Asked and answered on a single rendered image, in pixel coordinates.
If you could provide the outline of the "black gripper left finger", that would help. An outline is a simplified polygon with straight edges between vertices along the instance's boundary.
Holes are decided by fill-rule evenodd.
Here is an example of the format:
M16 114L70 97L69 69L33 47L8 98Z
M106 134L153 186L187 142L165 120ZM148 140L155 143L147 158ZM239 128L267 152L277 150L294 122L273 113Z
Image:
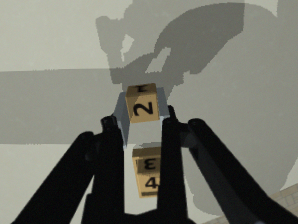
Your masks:
M120 92L102 132L78 135L11 224L70 224L86 195L81 224L114 224L114 212L125 213L124 149L130 119L126 92ZM100 146L99 146L100 144Z

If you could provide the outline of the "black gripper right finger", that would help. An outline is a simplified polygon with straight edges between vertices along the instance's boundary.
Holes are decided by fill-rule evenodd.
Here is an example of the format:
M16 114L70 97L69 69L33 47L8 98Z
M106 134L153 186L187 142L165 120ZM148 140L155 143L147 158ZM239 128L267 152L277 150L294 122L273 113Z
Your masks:
M164 88L156 90L162 133L156 224L189 224L181 147L189 148L229 224L298 224L298 217L264 192L204 120L179 122Z

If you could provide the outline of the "tan wooden tray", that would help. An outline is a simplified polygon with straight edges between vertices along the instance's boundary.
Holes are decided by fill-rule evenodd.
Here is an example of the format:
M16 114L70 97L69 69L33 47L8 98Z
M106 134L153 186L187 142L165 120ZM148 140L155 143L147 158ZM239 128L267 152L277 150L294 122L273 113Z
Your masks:
M138 179L137 179L137 160L138 159L147 159L147 158L158 158L158 157L161 157L161 147L133 149L132 160L133 160L133 165L134 165L134 171L135 171L135 176L136 176L139 198L157 197L157 191L153 191L153 192L140 192L139 191L139 185L138 185Z

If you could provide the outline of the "tan wooden number cube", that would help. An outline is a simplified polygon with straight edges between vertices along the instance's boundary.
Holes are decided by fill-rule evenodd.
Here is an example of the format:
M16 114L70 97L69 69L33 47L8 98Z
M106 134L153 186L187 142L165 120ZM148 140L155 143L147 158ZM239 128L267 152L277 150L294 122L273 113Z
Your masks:
M160 119L155 83L128 86L125 99L130 123Z
M137 160L137 179L140 192L158 191L160 160L161 157Z

